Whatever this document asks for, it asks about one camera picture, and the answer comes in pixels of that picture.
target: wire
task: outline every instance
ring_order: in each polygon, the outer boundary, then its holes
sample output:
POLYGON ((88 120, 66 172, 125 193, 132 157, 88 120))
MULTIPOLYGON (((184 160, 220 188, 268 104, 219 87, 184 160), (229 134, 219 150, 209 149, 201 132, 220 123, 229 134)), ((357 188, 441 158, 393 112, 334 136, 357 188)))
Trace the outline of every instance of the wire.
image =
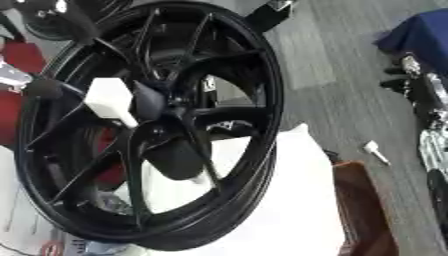
POLYGON ((15 253, 18 253, 18 254, 20 254, 20 255, 24 255, 24 256, 40 256, 40 255, 37 255, 37 254, 28 254, 28 253, 19 251, 19 250, 17 250, 17 249, 14 249, 14 248, 11 248, 11 247, 9 247, 9 246, 6 246, 6 245, 4 245, 4 244, 2 244, 2 243, 0 243, 0 247, 6 249, 6 250, 8 250, 8 251, 15 252, 15 253))

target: small white cap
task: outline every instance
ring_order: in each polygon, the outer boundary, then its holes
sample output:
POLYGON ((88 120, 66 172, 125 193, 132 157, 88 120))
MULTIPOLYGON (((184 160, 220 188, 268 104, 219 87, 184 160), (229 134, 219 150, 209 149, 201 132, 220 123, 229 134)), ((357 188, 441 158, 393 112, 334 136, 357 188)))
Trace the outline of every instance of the small white cap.
POLYGON ((128 128, 138 125, 129 113, 133 95, 120 78, 95 78, 84 103, 100 118, 120 119, 128 128))

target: metal part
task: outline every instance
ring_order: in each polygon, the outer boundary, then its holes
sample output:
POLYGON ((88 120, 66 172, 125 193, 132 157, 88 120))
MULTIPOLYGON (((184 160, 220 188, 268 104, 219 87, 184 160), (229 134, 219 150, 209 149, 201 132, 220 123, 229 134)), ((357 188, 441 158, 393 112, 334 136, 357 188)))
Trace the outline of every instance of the metal part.
POLYGON ((429 81, 431 82, 434 93, 439 98, 440 102, 444 105, 444 108, 448 108, 448 93, 446 92, 445 87, 442 84, 442 80, 440 80, 439 76, 434 73, 429 73, 426 75, 429 81))
POLYGON ((401 60, 401 66, 403 70, 411 77, 417 78, 421 75, 420 63, 414 58, 413 55, 408 55, 401 60))
POLYGON ((296 0, 271 0, 268 5, 277 12, 292 6, 296 0))
POLYGON ((0 83, 6 85, 6 89, 20 93, 32 81, 33 78, 29 74, 9 65, 0 55, 0 83))
POLYGON ((213 92, 216 91, 216 81, 214 76, 207 76, 202 81, 202 84, 204 86, 204 92, 213 92))
POLYGON ((378 159, 380 159, 384 164, 389 166, 391 165, 390 161, 383 154, 381 154, 381 152, 379 151, 379 146, 375 141, 369 141, 368 143, 366 143, 364 145, 364 150, 367 153, 373 154, 378 157, 378 159))

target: paper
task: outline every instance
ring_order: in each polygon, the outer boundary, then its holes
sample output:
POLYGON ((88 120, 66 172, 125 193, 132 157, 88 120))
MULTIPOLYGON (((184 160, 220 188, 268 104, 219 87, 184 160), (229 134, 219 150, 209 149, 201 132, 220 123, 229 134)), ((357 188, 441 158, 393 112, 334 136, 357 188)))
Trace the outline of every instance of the paper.
MULTIPOLYGON (((16 178, 13 153, 0 146, 0 242, 37 255, 51 238, 53 226, 28 201, 16 178)), ((0 247, 0 255, 16 255, 0 247)))

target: black alloy wheel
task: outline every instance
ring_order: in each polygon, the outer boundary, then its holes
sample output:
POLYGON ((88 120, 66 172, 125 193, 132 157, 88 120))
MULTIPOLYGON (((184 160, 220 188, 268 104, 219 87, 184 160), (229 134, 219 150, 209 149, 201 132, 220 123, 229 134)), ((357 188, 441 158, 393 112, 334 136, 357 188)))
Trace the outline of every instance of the black alloy wheel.
POLYGON ((194 2, 146 4, 98 26, 94 45, 71 43, 43 71, 73 88, 59 100, 25 100, 15 149, 23 187, 48 220, 82 238, 157 250, 219 239, 254 210, 274 169, 283 83, 269 43, 239 15, 194 2), (96 77, 126 82, 137 128, 100 119, 82 103, 96 77), (238 91, 238 100, 221 87, 238 91), (220 175, 213 143, 237 137, 250 138, 247 148, 220 175), (204 175, 211 186, 154 212, 143 162, 169 180, 204 175), (125 207, 98 199, 123 187, 125 207))

